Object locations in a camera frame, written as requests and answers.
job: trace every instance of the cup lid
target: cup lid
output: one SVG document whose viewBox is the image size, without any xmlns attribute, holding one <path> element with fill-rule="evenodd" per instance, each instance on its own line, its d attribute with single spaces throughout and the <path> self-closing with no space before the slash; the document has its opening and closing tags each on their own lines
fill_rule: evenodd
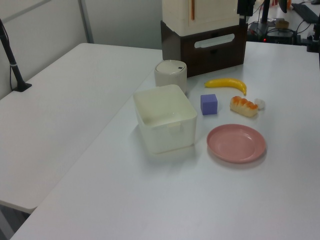
<svg viewBox="0 0 320 240">
<path fill-rule="evenodd" d="M 187 65 L 183 61 L 165 60 L 160 62 L 155 70 L 165 74 L 176 74 L 183 71 Z"/>
</svg>

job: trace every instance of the white cup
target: white cup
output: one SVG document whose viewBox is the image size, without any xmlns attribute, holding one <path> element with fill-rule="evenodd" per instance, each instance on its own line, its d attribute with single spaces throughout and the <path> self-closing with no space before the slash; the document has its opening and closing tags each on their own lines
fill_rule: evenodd
<svg viewBox="0 0 320 240">
<path fill-rule="evenodd" d="M 181 90 L 187 91 L 187 65 L 183 61 L 165 60 L 154 69 L 155 85 L 178 85 Z"/>
</svg>

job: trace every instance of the square plastic bin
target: square plastic bin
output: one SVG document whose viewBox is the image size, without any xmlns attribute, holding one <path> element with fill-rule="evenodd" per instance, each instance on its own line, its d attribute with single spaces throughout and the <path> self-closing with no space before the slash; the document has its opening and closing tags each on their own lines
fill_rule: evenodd
<svg viewBox="0 0 320 240">
<path fill-rule="evenodd" d="M 177 85 L 133 94 L 143 140 L 158 154 L 190 146 L 195 141 L 197 112 Z"/>
</svg>

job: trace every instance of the white plastic container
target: white plastic container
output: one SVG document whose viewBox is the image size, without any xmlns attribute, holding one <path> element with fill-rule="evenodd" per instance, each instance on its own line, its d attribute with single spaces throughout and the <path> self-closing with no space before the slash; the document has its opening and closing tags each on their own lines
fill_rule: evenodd
<svg viewBox="0 0 320 240">
<path fill-rule="evenodd" d="M 165 60 L 154 69 L 155 85 L 178 85 L 181 90 L 187 91 L 187 65 L 183 61 Z"/>
<path fill-rule="evenodd" d="M 177 85 L 133 94 L 143 139 L 151 153 L 190 146 L 195 141 L 197 112 Z"/>
<path fill-rule="evenodd" d="M 239 25 L 237 9 L 238 0 L 162 0 L 162 20 L 183 37 Z"/>
</svg>

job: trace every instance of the brown wooden box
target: brown wooden box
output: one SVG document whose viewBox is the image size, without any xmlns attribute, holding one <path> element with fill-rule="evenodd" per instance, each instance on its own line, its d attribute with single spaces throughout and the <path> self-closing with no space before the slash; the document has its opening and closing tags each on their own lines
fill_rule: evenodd
<svg viewBox="0 0 320 240">
<path fill-rule="evenodd" d="M 187 76 L 192 77 L 244 63 L 248 25 L 236 25 L 202 33 L 179 36 L 161 21 L 163 60 L 182 61 Z M 195 48 L 202 40 L 234 34 L 231 42 L 205 48 Z"/>
</svg>

